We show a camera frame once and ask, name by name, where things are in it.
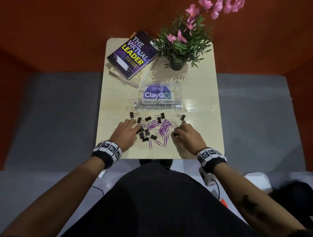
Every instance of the black cable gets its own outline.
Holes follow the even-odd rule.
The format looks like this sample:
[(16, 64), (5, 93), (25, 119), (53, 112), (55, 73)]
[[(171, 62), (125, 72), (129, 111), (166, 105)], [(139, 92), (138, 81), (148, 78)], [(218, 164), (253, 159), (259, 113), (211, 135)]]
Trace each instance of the black cable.
[[(96, 189), (99, 189), (99, 188), (97, 188), (97, 187), (95, 187), (95, 186), (92, 186), (93, 188), (96, 188)], [(103, 192), (103, 190), (102, 189), (99, 189), (101, 192), (102, 192), (102, 195), (104, 196), (104, 192)]]
[(213, 181), (216, 183), (216, 185), (217, 185), (217, 189), (218, 189), (218, 200), (219, 200), (219, 186), (218, 186), (217, 182), (216, 182), (214, 179), (211, 179), (211, 180), (213, 180)]

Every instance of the black flower pot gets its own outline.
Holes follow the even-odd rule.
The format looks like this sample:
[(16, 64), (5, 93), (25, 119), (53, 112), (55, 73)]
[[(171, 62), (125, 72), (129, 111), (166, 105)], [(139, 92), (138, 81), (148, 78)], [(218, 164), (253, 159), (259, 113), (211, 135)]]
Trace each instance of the black flower pot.
[(170, 68), (174, 71), (179, 71), (184, 66), (185, 62), (177, 64), (175, 62), (170, 61)]

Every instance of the hand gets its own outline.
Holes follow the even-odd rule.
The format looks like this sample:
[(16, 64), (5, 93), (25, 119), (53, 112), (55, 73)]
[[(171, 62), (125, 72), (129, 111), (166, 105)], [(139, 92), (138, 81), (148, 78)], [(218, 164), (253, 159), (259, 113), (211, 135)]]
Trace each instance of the hand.
[(174, 132), (179, 134), (178, 142), (193, 155), (207, 147), (200, 133), (191, 124), (183, 122), (178, 128), (175, 128)]
[(141, 125), (138, 124), (132, 128), (135, 123), (134, 119), (126, 119), (124, 122), (120, 122), (110, 137), (110, 141), (117, 144), (122, 152), (127, 151), (137, 140), (136, 132), (141, 128)]

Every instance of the orange partition wall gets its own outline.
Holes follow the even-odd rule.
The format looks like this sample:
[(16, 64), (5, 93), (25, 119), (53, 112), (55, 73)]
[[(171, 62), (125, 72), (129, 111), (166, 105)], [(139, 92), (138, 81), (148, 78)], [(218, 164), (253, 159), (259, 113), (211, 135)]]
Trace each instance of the orange partition wall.
[(313, 172), (313, 59), (286, 74), (300, 132), (306, 170)]
[(0, 171), (3, 170), (30, 67), (0, 49)]
[[(1, 1), (0, 47), (41, 71), (102, 71), (109, 38), (140, 29), (156, 36), (191, 3)], [(246, 0), (238, 13), (207, 20), (215, 25), (217, 72), (285, 74), (303, 64), (313, 57), (312, 9), (312, 0)]]

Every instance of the wristband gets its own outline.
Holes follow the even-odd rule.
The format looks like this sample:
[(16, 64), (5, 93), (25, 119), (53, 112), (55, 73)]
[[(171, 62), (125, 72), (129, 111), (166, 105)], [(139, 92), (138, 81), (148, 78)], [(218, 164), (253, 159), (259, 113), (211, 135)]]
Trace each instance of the wristband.
[(110, 168), (123, 154), (120, 147), (111, 141), (100, 142), (92, 151), (92, 156), (104, 162), (104, 169)]
[(215, 166), (219, 163), (227, 163), (227, 159), (218, 150), (207, 147), (199, 151), (196, 158), (206, 173), (213, 173)]

